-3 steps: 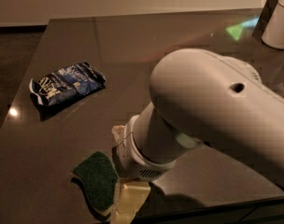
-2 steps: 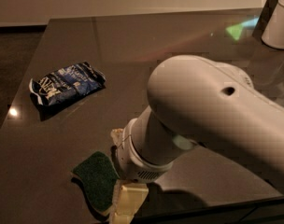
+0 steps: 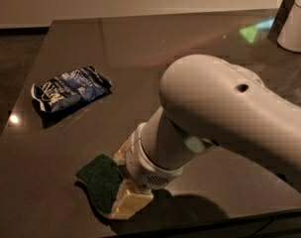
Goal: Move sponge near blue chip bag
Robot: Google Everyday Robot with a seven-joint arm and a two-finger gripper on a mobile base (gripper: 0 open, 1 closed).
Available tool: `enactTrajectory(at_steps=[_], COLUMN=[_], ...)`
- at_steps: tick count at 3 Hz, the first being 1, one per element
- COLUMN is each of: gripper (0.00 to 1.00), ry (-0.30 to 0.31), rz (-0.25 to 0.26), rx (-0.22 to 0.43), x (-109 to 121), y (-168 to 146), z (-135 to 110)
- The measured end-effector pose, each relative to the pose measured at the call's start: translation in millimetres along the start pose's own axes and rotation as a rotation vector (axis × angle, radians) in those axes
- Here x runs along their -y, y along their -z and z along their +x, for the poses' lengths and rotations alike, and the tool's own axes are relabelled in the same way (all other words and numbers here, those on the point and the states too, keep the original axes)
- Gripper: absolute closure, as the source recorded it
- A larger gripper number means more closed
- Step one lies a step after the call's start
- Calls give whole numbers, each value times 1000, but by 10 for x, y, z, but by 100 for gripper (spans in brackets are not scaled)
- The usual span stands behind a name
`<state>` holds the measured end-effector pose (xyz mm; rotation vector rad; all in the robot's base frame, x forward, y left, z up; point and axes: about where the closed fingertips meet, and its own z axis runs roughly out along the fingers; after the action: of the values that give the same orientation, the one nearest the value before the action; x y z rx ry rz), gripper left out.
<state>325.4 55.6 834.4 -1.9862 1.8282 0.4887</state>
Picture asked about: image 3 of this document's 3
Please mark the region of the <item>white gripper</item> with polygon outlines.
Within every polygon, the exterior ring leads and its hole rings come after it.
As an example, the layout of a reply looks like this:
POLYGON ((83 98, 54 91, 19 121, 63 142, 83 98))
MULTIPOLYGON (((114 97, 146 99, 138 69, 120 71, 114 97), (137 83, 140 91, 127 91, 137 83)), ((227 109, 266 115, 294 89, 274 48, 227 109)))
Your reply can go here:
POLYGON ((142 144, 144 127, 145 123, 140 124, 113 157, 117 166, 126 166, 130 180, 120 184, 110 213, 112 219, 128 220, 153 200, 151 189, 165 188, 183 172, 183 168, 170 171, 151 161, 142 144))

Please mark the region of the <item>white cylindrical robot base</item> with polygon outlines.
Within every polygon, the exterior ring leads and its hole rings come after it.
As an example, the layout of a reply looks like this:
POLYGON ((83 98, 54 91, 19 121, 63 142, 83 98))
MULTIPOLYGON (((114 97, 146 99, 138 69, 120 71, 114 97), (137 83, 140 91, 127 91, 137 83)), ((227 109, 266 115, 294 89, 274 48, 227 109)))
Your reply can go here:
POLYGON ((301 0, 295 0, 277 42, 290 52, 301 53, 301 0))

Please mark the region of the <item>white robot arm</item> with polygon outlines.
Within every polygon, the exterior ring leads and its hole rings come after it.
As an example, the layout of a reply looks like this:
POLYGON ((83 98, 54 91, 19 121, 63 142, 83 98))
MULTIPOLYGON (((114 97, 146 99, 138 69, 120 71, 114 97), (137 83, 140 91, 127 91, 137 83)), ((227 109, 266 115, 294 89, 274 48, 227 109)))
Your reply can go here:
POLYGON ((187 56, 163 74, 159 98, 151 119, 114 157, 125 178, 112 218, 133 216, 186 163, 216 147, 286 173, 301 192, 301 107, 269 90, 254 72, 211 56, 187 56))

